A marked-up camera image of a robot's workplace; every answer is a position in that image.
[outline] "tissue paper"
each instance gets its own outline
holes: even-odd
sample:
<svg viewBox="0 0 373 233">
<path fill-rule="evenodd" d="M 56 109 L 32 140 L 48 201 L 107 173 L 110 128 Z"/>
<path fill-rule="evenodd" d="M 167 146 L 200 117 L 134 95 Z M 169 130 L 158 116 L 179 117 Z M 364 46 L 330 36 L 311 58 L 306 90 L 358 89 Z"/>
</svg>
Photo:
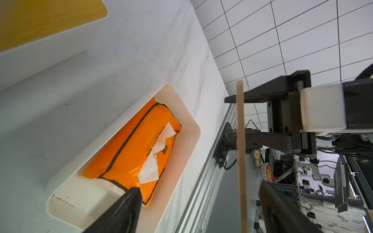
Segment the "tissue paper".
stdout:
<svg viewBox="0 0 373 233">
<path fill-rule="evenodd" d="M 142 166 L 139 174 L 137 175 L 140 184 L 159 180 L 157 153 L 164 150 L 164 148 L 166 147 L 166 139 L 174 136 L 175 134 L 176 132 L 173 130 L 170 122 L 167 123 L 159 138 L 155 142 L 153 149 L 148 155 L 148 158 Z"/>
</svg>

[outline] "white tissue box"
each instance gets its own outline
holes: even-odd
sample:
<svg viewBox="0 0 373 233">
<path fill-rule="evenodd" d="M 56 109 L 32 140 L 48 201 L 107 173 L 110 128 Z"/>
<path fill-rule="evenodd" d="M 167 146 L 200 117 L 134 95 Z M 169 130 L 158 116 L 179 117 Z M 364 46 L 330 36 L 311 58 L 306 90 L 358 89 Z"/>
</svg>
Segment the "white tissue box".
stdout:
<svg viewBox="0 0 373 233">
<path fill-rule="evenodd" d="M 153 97 L 156 102 L 167 105 L 182 125 L 151 205 L 141 208 L 137 224 L 136 232 L 156 231 L 201 134 L 171 84 L 165 84 L 138 100 L 50 179 L 46 209 L 51 217 L 85 230 L 118 199 L 98 179 L 87 179 L 81 174 L 105 144 Z"/>
</svg>

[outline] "black mount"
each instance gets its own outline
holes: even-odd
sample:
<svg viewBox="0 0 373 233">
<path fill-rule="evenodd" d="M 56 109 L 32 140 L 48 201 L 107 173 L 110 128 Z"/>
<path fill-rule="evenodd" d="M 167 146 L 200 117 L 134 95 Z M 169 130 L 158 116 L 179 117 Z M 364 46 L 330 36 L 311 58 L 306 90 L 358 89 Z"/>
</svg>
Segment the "black mount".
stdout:
<svg viewBox="0 0 373 233">
<path fill-rule="evenodd" d="M 269 132 L 246 132 L 246 141 L 287 154 L 315 155 L 315 133 L 304 132 L 301 120 L 300 90 L 307 87 L 311 87 L 310 71 L 298 70 L 246 91 L 245 103 L 267 103 L 269 128 Z M 236 95 L 224 102 L 236 103 Z"/>
<path fill-rule="evenodd" d="M 258 129 L 245 129 L 245 134 L 252 132 L 260 132 Z M 214 152 L 214 158 L 219 165 L 223 167 L 227 158 L 228 151 L 237 150 L 237 134 L 233 132 L 233 129 L 229 122 L 224 126 L 222 135 L 219 138 L 219 146 Z M 253 150 L 260 149 L 261 146 L 257 143 L 251 142 L 246 136 L 246 154 L 253 154 Z"/>
</svg>

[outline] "marble surface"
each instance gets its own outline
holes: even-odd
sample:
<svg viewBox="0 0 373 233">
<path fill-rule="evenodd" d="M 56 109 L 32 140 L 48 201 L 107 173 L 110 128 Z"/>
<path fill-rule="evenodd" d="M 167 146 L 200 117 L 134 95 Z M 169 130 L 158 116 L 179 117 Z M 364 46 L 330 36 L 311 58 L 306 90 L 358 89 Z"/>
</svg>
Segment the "marble surface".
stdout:
<svg viewBox="0 0 373 233">
<path fill-rule="evenodd" d="M 173 84 L 200 140 L 157 232 L 173 232 L 228 95 L 189 0 L 104 0 L 88 50 L 0 92 L 0 232 L 79 232 L 48 217 L 48 180 L 147 92 Z"/>
<path fill-rule="evenodd" d="M 316 221 L 325 233 L 364 233 L 368 232 L 363 220 L 364 209 L 349 206 L 348 211 L 338 213 L 334 203 L 311 200 L 310 210 L 315 214 Z"/>
</svg>

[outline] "metal frame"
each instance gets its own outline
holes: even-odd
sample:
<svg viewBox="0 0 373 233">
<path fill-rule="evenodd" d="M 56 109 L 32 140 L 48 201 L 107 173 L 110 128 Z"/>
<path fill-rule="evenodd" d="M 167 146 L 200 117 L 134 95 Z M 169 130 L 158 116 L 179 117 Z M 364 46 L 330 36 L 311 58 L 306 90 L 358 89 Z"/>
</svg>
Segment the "metal frame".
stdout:
<svg viewBox="0 0 373 233">
<path fill-rule="evenodd" d="M 273 183 L 278 183 L 280 182 L 283 178 L 287 177 L 288 175 L 290 175 L 291 173 L 294 172 L 294 166 L 292 166 L 289 170 L 287 170 L 286 172 L 284 172 L 281 176 L 277 177 Z"/>
<path fill-rule="evenodd" d="M 362 194 L 362 198 L 364 199 L 367 207 L 369 209 L 373 208 L 373 192 L 370 188 L 367 180 L 365 179 L 363 172 L 361 171 L 359 165 L 356 163 L 355 159 L 351 156 L 345 156 L 345 160 L 347 161 L 351 172 L 355 172 L 355 177 L 353 179 L 356 181 L 358 185 L 359 192 Z"/>
<path fill-rule="evenodd" d="M 251 132 L 260 132 L 258 129 L 245 129 L 245 134 L 250 134 Z M 237 133 L 233 133 L 233 129 L 229 122 L 224 126 L 223 133 L 219 137 L 219 144 L 216 150 L 214 151 L 214 158 L 219 165 L 223 167 L 226 162 L 226 157 L 228 151 L 237 150 Z M 247 137 L 245 138 L 246 144 L 246 154 L 253 154 L 253 150 L 260 149 L 260 145 L 251 142 Z"/>
<path fill-rule="evenodd" d="M 234 104 L 231 104 L 224 117 L 219 133 L 202 168 L 201 174 L 194 186 L 183 215 L 176 227 L 175 233 L 202 232 L 202 228 L 207 226 L 204 219 L 209 218 L 209 209 L 214 204 L 220 180 L 224 169 L 219 169 L 214 158 L 214 152 L 220 144 L 220 137 L 223 135 L 227 122 L 231 122 L 234 127 L 236 121 Z"/>
<path fill-rule="evenodd" d="M 335 203 L 335 198 L 331 196 L 322 196 L 322 195 L 316 195 L 316 194 L 305 193 L 305 192 L 300 193 L 300 195 L 304 196 L 305 198 L 309 198 L 309 199 Z M 359 208 L 364 207 L 364 203 L 362 200 L 348 199 L 347 203 L 354 207 L 359 207 Z"/>
</svg>

